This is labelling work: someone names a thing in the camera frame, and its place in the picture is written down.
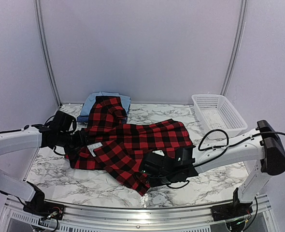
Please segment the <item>red black plaid shirt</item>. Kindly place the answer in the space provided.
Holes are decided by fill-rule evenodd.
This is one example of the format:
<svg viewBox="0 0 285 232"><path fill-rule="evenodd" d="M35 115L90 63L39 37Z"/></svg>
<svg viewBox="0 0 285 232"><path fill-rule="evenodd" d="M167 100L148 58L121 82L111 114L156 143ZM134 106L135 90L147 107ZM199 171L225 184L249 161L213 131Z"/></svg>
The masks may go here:
<svg viewBox="0 0 285 232"><path fill-rule="evenodd" d="M150 188L146 174L139 172L144 155L162 150L170 158L181 147L192 145L184 124L168 119L150 125L124 124L127 116L120 97L97 96L82 130L93 152L86 146L66 152L70 167L105 170L120 184L143 196Z"/></svg>

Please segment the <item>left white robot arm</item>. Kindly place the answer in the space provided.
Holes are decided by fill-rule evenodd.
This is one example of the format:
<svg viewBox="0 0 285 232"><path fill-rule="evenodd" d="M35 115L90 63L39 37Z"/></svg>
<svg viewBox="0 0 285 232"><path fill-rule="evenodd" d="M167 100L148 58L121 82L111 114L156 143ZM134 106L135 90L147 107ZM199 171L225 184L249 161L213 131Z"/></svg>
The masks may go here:
<svg viewBox="0 0 285 232"><path fill-rule="evenodd" d="M16 130L0 131L0 156L31 148L55 150L62 147L66 153L73 153L87 144L85 132L77 130L76 119L57 111L44 124L26 125ZM0 192L18 197L26 202L38 215L49 211L44 193L35 185L17 180L0 170Z"/></svg>

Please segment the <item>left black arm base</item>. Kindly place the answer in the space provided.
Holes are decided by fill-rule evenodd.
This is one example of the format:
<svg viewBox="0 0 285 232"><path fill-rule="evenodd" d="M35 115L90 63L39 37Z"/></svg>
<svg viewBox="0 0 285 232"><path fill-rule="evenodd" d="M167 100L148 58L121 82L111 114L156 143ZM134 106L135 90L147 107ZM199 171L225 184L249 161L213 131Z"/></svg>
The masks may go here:
<svg viewBox="0 0 285 232"><path fill-rule="evenodd" d="M34 190L35 195L30 202L25 202L23 210L28 213L42 216L45 219L54 218L62 220L65 206L58 203L47 202L45 194L34 184L28 182Z"/></svg>

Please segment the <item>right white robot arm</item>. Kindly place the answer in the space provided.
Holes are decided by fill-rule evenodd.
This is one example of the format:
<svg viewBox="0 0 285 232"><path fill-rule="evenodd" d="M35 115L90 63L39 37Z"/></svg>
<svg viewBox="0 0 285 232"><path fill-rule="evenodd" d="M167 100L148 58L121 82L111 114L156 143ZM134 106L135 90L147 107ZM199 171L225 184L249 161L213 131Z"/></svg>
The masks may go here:
<svg viewBox="0 0 285 232"><path fill-rule="evenodd" d="M206 147L192 145L179 148L174 158L163 150L149 152L144 155L139 171L146 174L150 185L155 187L185 182L188 177L214 168L255 160L255 167L237 188L234 201L227 206L227 212L236 217L246 209L246 204L252 203L271 177L285 172L285 149L281 135L268 121L260 120L256 128L243 135Z"/></svg>

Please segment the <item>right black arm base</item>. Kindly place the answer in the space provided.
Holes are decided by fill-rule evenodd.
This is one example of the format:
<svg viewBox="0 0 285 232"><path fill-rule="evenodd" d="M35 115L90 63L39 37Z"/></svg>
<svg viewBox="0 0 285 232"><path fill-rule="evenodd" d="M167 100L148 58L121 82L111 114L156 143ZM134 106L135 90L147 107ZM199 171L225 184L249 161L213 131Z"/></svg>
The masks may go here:
<svg viewBox="0 0 285 232"><path fill-rule="evenodd" d="M211 213L214 221L237 218L252 213L252 203L241 203L238 194L239 188L233 192L233 201L231 203L214 205L211 207Z"/></svg>

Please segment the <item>white plastic basket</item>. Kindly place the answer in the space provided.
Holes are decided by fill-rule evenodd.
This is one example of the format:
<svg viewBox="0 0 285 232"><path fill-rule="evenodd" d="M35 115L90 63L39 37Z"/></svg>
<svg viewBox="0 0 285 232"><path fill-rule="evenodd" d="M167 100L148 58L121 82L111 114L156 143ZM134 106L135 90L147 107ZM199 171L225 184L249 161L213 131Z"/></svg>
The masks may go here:
<svg viewBox="0 0 285 232"><path fill-rule="evenodd" d="M243 117L225 96L194 94L191 99L194 113L204 133L213 129L222 129L231 138L248 128Z"/></svg>

